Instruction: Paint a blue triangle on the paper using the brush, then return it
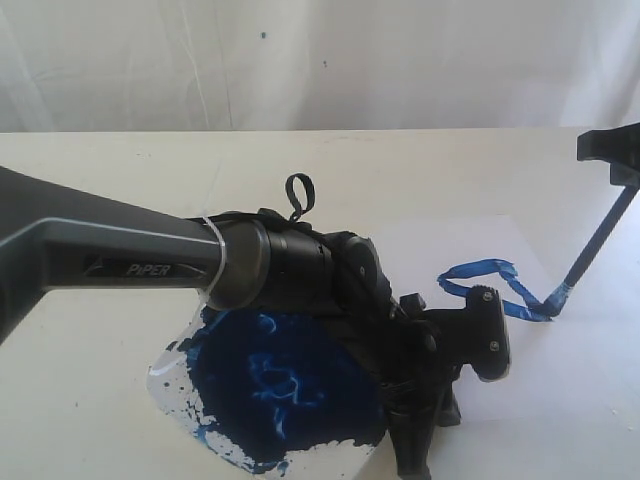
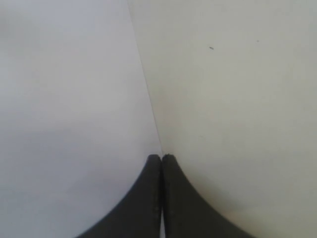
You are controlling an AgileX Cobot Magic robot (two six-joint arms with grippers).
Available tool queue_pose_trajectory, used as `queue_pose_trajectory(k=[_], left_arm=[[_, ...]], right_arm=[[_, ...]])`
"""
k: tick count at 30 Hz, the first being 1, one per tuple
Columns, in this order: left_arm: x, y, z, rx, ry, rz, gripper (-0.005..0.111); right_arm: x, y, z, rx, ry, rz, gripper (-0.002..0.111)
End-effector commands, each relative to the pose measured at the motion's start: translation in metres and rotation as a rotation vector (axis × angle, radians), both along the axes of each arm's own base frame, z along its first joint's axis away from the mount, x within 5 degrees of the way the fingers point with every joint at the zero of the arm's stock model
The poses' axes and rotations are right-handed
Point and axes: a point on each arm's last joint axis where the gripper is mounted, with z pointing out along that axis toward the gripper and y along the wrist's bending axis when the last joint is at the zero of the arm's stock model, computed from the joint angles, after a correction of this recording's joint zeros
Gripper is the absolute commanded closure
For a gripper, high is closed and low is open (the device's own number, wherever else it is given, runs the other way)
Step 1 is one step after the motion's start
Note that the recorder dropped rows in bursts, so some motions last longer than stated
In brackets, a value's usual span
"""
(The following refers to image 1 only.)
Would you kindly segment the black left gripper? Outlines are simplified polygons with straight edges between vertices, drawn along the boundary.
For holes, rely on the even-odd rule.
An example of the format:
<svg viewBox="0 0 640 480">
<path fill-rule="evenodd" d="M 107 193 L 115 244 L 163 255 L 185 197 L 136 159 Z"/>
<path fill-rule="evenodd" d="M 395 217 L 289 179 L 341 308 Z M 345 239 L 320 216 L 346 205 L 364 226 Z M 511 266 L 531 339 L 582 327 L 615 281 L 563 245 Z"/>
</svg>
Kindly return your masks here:
<svg viewBox="0 0 640 480">
<path fill-rule="evenodd" d="M 261 308 L 308 314 L 378 383 L 389 407 L 398 475 L 430 475 L 436 425 L 459 425 L 453 391 L 462 366 L 480 363 L 480 291 L 461 309 L 428 309 L 418 295 L 396 299 L 373 242 L 350 231 L 322 234 L 297 218 L 259 212 L 270 243 Z M 440 391 L 445 384 L 440 402 Z"/>
</svg>

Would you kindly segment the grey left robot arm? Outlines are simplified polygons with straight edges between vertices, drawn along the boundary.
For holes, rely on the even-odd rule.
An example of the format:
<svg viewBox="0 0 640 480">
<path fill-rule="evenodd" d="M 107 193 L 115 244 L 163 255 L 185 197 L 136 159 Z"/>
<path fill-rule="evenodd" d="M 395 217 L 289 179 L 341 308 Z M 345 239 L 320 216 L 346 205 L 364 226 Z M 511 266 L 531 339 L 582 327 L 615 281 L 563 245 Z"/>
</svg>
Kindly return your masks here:
<svg viewBox="0 0 640 480">
<path fill-rule="evenodd" d="M 350 478 L 389 437 L 403 479 L 430 475 L 470 365 L 501 377 L 497 293 L 461 309 L 395 298 L 373 243 L 263 209 L 183 219 L 3 169 L 1 332 L 52 290 L 189 288 L 204 298 L 149 388 L 231 464 L 269 478 Z"/>
</svg>

